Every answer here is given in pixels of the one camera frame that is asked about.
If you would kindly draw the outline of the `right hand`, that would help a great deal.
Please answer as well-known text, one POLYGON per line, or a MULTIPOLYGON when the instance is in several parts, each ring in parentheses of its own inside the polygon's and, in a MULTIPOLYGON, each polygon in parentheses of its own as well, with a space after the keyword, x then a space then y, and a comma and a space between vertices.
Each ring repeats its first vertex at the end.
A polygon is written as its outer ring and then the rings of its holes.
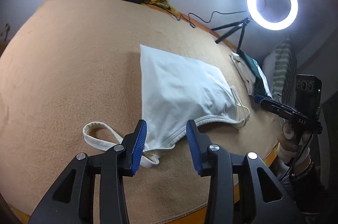
POLYGON ((310 133, 304 132, 301 140, 296 140, 296 133, 289 123, 284 123, 282 133, 278 136, 277 156, 286 165, 294 163, 295 167, 300 167, 305 163, 310 163, 309 143, 310 133))

